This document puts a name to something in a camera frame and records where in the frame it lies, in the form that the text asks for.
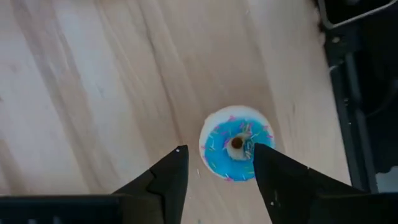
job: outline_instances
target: wood grain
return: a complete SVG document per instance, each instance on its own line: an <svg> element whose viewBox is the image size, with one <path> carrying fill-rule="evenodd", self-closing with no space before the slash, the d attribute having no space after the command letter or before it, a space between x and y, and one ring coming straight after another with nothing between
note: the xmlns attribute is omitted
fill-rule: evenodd
<svg viewBox="0 0 398 224"><path fill-rule="evenodd" d="M349 183L317 39L308 0L1 1L0 194L110 193L188 144L183 223L270 223L255 181L202 164L200 129L251 106Z"/></svg>

